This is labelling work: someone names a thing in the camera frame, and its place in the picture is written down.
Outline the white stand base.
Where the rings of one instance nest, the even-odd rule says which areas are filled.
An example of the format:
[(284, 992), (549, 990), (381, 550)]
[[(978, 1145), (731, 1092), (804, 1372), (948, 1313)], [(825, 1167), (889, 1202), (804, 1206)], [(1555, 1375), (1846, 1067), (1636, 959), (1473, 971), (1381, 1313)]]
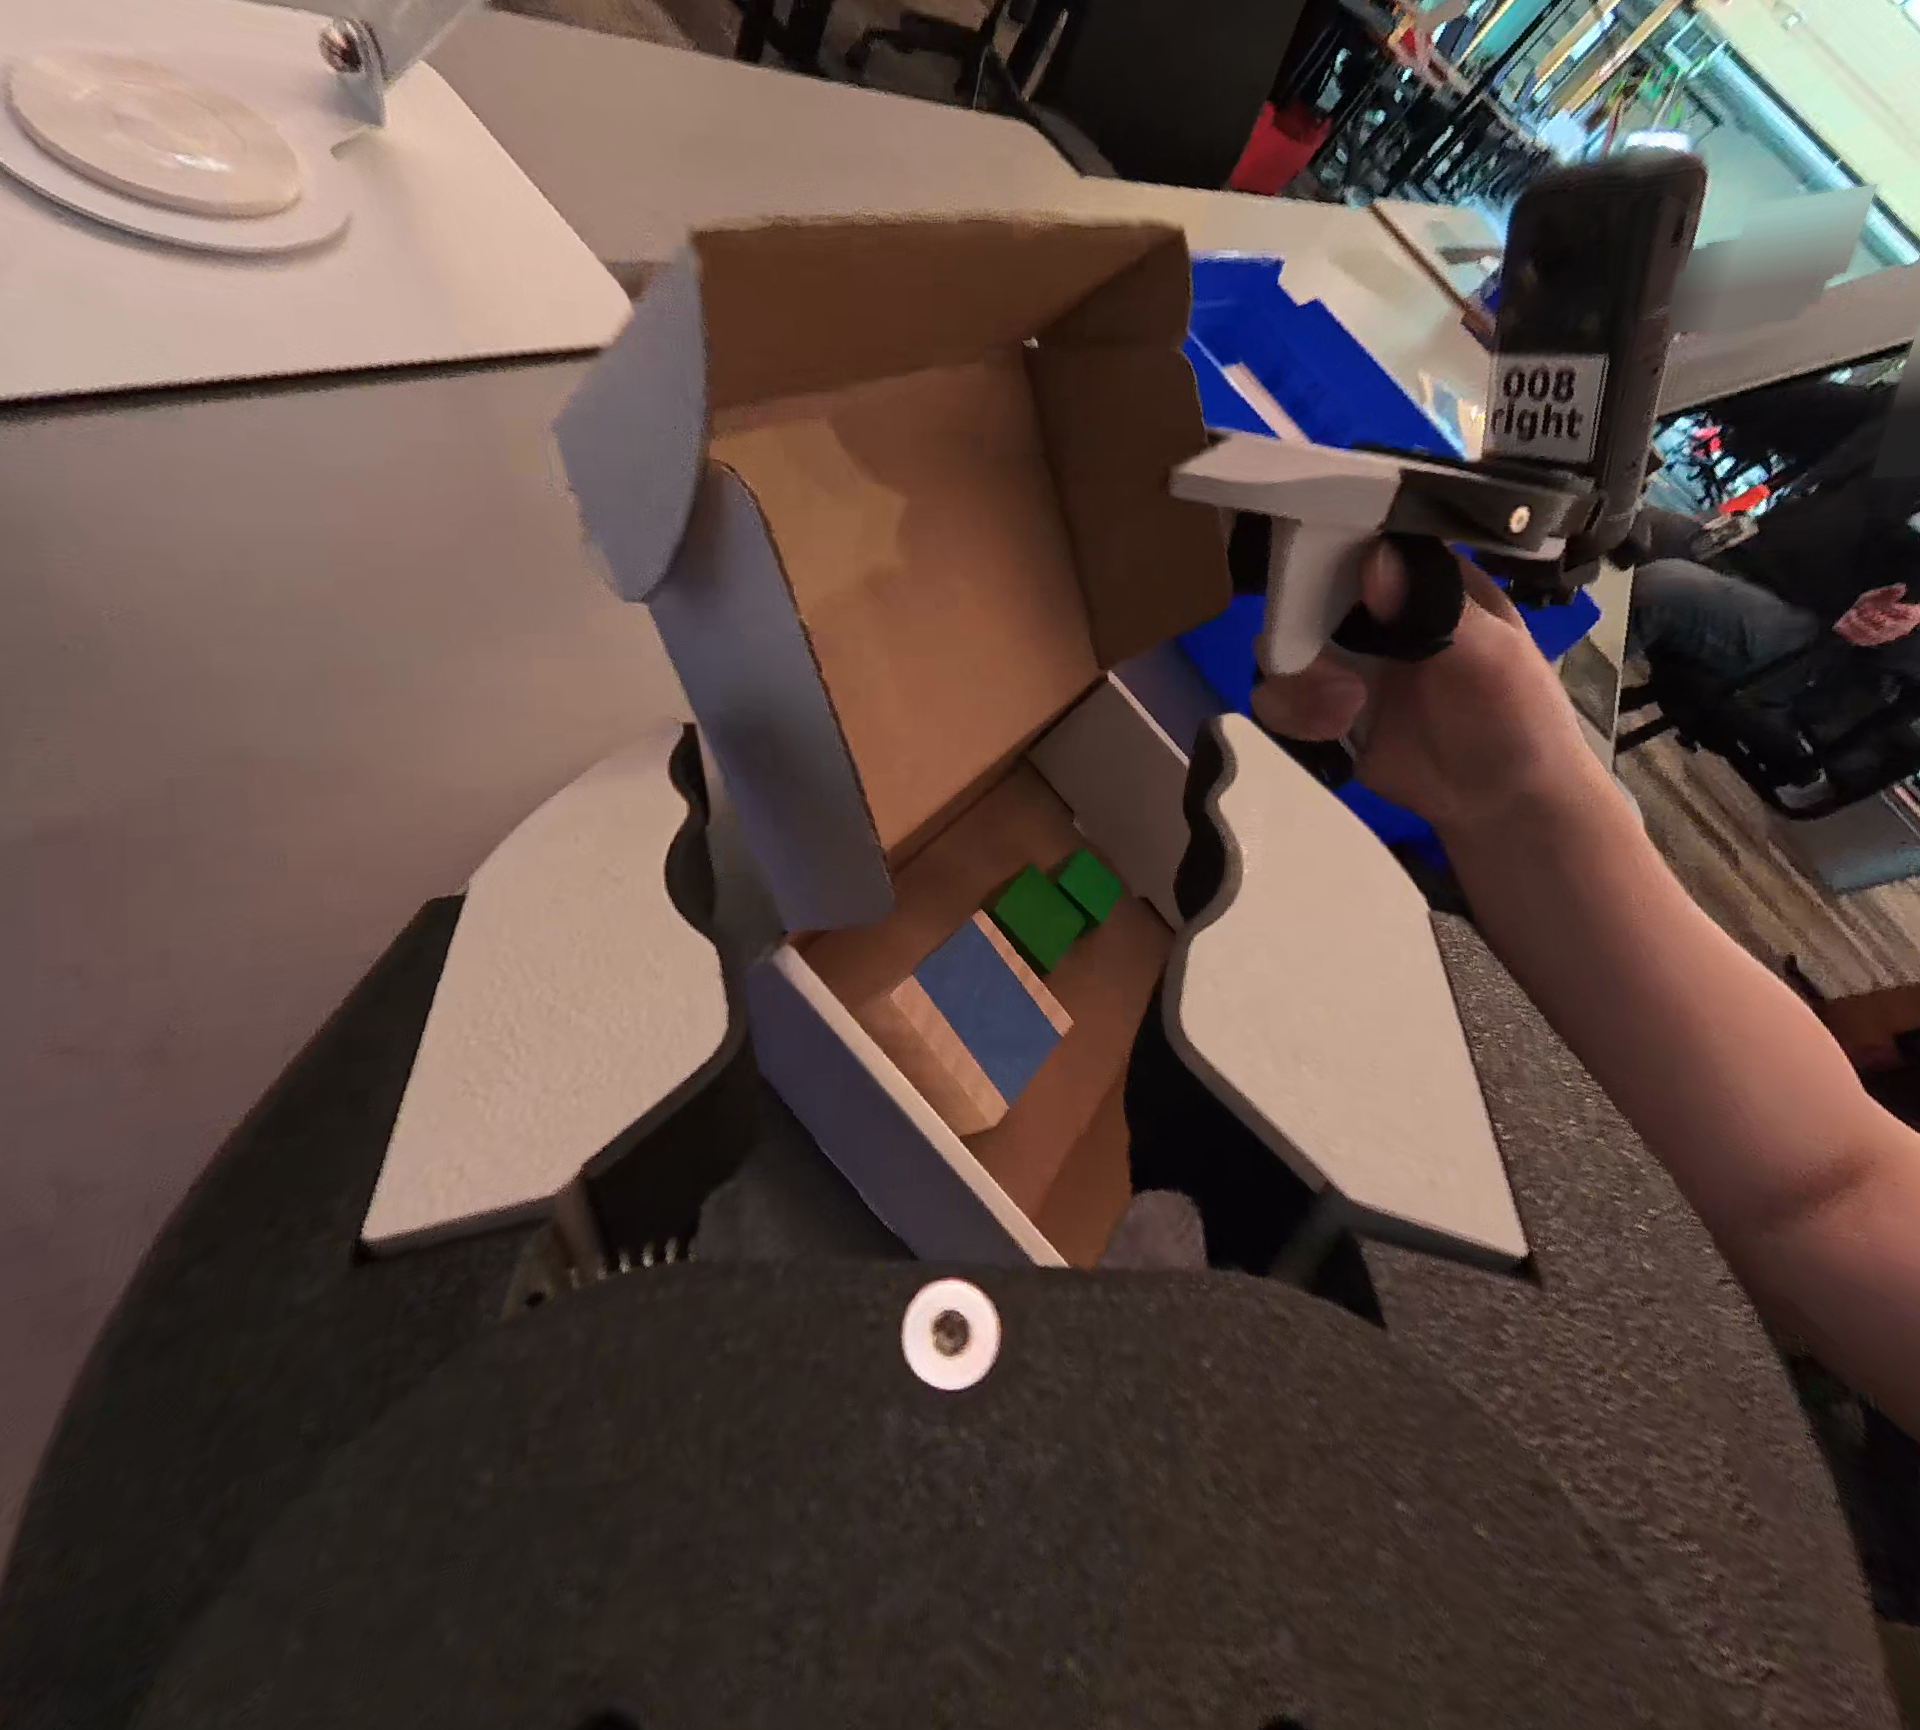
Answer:
[(6, 410), (311, 376), (577, 356), (631, 298), (453, 85), (401, 77), (351, 121), (320, 36), (357, 0), (6, 0), (6, 66), (105, 50), (287, 130), (317, 244), (182, 248), (156, 211), (51, 163), (6, 114)]

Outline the person's right forearm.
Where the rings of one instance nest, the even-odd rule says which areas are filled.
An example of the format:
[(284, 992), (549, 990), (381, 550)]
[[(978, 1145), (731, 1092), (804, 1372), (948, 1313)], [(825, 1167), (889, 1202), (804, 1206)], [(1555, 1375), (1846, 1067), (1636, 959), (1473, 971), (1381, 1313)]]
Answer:
[(1729, 939), (1619, 788), (1438, 825), (1481, 942), (1668, 1169), (1741, 1287), (1917, 1432), (1917, 1137)]

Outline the blue plastic bin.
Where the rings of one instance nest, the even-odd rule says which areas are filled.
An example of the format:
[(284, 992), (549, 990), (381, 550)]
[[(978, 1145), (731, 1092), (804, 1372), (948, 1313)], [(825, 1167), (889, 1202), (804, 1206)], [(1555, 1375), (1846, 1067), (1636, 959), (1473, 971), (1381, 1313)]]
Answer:
[[(1436, 422), (1325, 304), (1300, 304), (1287, 294), (1283, 259), (1196, 256), (1188, 270), (1187, 359), (1206, 422), (1214, 432), (1275, 434), (1228, 383), (1231, 369), (1244, 369), (1311, 442), (1341, 449), (1418, 449), (1462, 460), (1462, 399), (1453, 401), (1448, 422)], [(1236, 585), (1233, 604), (1224, 615), (1175, 638), (1178, 651), (1214, 696), (1243, 716), (1252, 713), (1264, 581), (1265, 561), (1261, 559), (1252, 590)], [(1599, 623), (1590, 590), (1577, 590), (1561, 604), (1567, 606), (1522, 604), (1525, 626), (1547, 662), (1563, 659), (1577, 638), (1588, 638)], [(1357, 781), (1342, 784), (1335, 796), (1402, 862), (1422, 876), (1441, 873), (1444, 854), (1429, 825), (1412, 812), (1381, 801)]]

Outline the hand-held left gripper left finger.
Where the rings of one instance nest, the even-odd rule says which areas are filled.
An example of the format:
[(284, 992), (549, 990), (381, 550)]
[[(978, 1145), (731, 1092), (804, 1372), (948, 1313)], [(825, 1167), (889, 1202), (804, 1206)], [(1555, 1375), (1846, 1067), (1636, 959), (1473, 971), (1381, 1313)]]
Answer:
[(695, 727), (593, 763), (460, 894), (360, 1244), (396, 1258), (554, 1213), (734, 1060)]

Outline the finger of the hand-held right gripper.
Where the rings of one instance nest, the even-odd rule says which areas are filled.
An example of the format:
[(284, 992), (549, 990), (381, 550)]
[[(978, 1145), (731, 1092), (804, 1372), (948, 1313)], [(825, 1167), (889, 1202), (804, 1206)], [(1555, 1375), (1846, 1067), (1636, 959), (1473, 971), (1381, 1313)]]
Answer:
[(1408, 476), (1466, 480), (1454, 457), (1222, 434), (1171, 472), (1171, 496), (1261, 518), (1388, 518)]

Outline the blue striped wooden cube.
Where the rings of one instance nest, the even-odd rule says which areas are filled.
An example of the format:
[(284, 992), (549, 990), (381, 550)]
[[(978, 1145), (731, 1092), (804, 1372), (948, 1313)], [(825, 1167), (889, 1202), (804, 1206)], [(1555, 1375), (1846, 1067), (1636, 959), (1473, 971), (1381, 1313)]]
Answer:
[(880, 1003), (898, 1070), (948, 1128), (999, 1128), (1071, 1035), (1071, 1016), (987, 913), (932, 950)]

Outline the red box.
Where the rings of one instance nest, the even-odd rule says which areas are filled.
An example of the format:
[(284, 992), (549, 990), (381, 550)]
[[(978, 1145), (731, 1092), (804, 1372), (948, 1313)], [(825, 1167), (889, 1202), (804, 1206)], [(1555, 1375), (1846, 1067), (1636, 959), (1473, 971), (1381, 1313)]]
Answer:
[(1276, 199), (1308, 171), (1320, 155), (1329, 121), (1307, 102), (1264, 105), (1227, 189)]

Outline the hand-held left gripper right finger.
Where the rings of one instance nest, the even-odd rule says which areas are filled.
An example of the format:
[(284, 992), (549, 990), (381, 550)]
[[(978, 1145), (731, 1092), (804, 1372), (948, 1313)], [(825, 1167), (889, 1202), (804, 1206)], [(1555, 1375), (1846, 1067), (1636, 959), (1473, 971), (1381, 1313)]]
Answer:
[(1247, 716), (1188, 757), (1182, 925), (1127, 1083), (1139, 1189), (1216, 1271), (1308, 1282), (1342, 1238), (1515, 1275), (1525, 1216), (1429, 901)]

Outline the person's right hand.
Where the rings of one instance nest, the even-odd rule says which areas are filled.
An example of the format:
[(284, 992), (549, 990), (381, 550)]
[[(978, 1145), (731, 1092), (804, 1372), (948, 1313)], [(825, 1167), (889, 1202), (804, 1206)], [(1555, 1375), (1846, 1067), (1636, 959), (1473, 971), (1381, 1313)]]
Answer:
[(1632, 844), (1642, 818), (1588, 748), (1575, 709), (1497, 583), (1466, 559), (1461, 616), (1422, 659), (1327, 646), (1264, 679), (1256, 717), (1276, 737), (1349, 745), (1357, 779), (1418, 814), (1458, 869), (1489, 854), (1546, 858)]

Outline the white cardboard box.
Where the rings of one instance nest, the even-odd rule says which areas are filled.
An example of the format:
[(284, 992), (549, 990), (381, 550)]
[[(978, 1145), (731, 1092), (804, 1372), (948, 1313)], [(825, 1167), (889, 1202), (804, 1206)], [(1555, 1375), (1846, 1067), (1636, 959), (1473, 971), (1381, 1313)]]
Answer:
[[(1171, 955), (1187, 757), (1116, 683), (1228, 604), (1188, 244), (1154, 220), (805, 219), (690, 232), (557, 422), (773, 921), (756, 1067), (910, 1252), (1094, 1269), (1130, 1205), (1122, 1084)], [(978, 1140), (897, 990), (1029, 869), (1122, 898)]]

